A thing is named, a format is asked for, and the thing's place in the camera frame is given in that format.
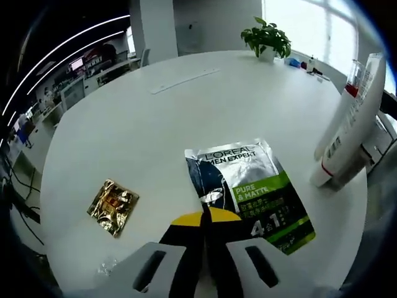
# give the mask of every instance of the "small bottle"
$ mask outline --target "small bottle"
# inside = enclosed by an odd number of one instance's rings
[[[307,70],[313,71],[313,68],[315,68],[315,67],[316,67],[316,60],[313,58],[313,55],[312,55],[311,58],[309,59]]]

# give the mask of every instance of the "green plant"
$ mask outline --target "green plant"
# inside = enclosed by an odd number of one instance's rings
[[[268,47],[273,47],[281,58],[288,57],[291,54],[291,41],[285,36],[284,31],[277,29],[275,23],[267,24],[260,17],[254,17],[256,22],[262,27],[253,27],[241,32],[241,38],[259,57]]]

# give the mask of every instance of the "bright window light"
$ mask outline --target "bright window light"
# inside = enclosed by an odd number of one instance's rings
[[[12,121],[12,118],[14,118],[14,116],[15,116],[16,113],[17,113],[17,111],[15,111],[15,112],[13,113],[13,115],[11,116],[11,119],[10,119],[10,121],[8,122],[7,126],[10,126],[11,121]]]
[[[107,38],[109,38],[109,37],[112,37],[112,36],[115,36],[115,35],[118,35],[118,34],[121,34],[121,33],[123,33],[123,31],[119,31],[119,32],[117,32],[117,33],[114,33],[114,34],[110,34],[110,35],[108,35],[108,36],[105,36],[104,38],[101,38],[101,39],[99,39],[99,40],[96,40],[95,42],[91,42],[89,45],[86,45],[85,47],[82,47],[82,48],[80,48],[79,50],[75,51],[74,53],[70,54],[70,55],[67,56],[65,59],[63,59],[63,60],[61,60],[59,63],[57,63],[57,64],[56,64],[53,68],[51,68],[49,71],[47,71],[47,73],[46,73],[45,75],[43,75],[43,76],[36,82],[36,84],[33,85],[33,87],[30,88],[30,90],[28,91],[27,95],[29,95],[29,94],[33,91],[33,89],[35,89],[36,86],[37,86],[38,84],[40,84],[41,81],[43,81],[43,79],[44,79],[46,76],[48,76],[55,68],[57,68],[58,66],[60,66],[60,65],[61,65],[62,63],[64,63],[67,59],[70,59],[72,56],[74,56],[75,54],[77,54],[77,53],[80,52],[81,50],[84,50],[85,48],[88,48],[88,47],[90,47],[91,45],[93,45],[93,44],[95,44],[95,43],[97,43],[97,42],[101,42],[101,41],[103,41],[103,40],[105,40],[105,39],[107,39]]]
[[[72,39],[76,38],[77,36],[80,36],[81,34],[86,33],[87,31],[90,31],[90,30],[92,30],[92,29],[94,29],[94,28],[96,28],[96,27],[102,26],[102,25],[104,25],[104,24],[113,22],[113,21],[115,21],[115,20],[125,19],[126,17],[130,17],[130,15],[127,14],[126,16],[116,17],[116,18],[114,18],[114,19],[107,20],[107,21],[105,21],[105,22],[96,24],[95,26],[92,26],[92,27],[90,27],[90,28],[87,28],[86,30],[83,30],[83,31],[81,31],[80,33],[77,33],[76,35],[74,35],[74,36],[68,38],[68,39],[65,40],[63,43],[61,43],[61,44],[59,44],[57,47],[55,47],[50,53],[48,53],[47,55],[45,55],[35,66],[33,66],[33,68],[32,68],[32,69],[26,74],[26,76],[22,79],[22,81],[21,81],[21,82],[19,83],[19,85],[16,87],[16,89],[14,90],[14,92],[11,94],[11,97],[10,97],[10,99],[8,100],[7,104],[6,104],[6,106],[5,106],[5,108],[4,108],[3,112],[2,112],[2,115],[4,116],[4,114],[6,113],[6,110],[7,110],[8,106],[9,106],[9,104],[10,104],[10,102],[12,101],[12,99],[14,98],[16,92],[17,92],[17,91],[19,90],[19,88],[22,86],[22,84],[24,83],[24,81],[26,81],[26,79],[28,78],[28,76],[30,76],[30,75],[35,71],[35,69],[36,69],[44,60],[46,60],[53,52],[55,52],[57,49],[59,49],[60,47],[62,47],[62,46],[65,45],[66,43],[70,42]]]
[[[266,21],[285,31],[292,50],[349,74],[357,58],[358,32],[344,0],[264,0],[262,8]]]
[[[135,53],[134,38],[132,37],[131,26],[128,27],[126,35],[127,35],[128,49],[129,49],[130,53]]]

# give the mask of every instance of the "window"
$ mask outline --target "window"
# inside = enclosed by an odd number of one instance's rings
[[[344,0],[264,0],[263,16],[285,31],[292,49],[348,75],[357,58],[357,28]]]
[[[127,32],[125,34],[127,35],[128,49],[130,53],[135,54],[135,46],[134,46],[134,39],[132,37],[131,26],[128,27]]]

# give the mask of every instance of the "office desk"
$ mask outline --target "office desk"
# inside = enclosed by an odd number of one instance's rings
[[[42,114],[38,120],[38,124],[42,123],[47,129],[48,133],[53,136],[55,133],[54,126],[59,123],[62,118],[64,111],[62,102],[57,104],[55,107]]]
[[[106,70],[95,74],[94,76],[91,76],[90,78],[86,78],[84,79],[84,93],[87,96],[88,94],[94,92],[95,90],[97,90],[98,88],[100,88],[99,83],[98,83],[98,79],[100,79],[101,77],[105,76],[107,73],[110,73],[113,70],[116,70],[120,67],[123,66],[129,66],[130,70],[135,70],[138,68],[138,66],[136,65],[139,61],[141,61],[139,58],[134,58],[134,59],[128,59],[126,61],[117,63],[116,65],[111,66],[110,68],[107,68]]]
[[[176,217],[202,210],[186,148],[257,137],[278,156],[316,231],[291,259],[318,284],[339,287],[364,229],[365,170],[336,194],[309,183],[339,97],[331,82],[282,61],[229,51],[162,61],[84,98],[63,116],[42,179],[44,242],[61,289],[94,287],[105,260],[125,259]],[[86,213],[107,178],[140,195],[118,239]]]

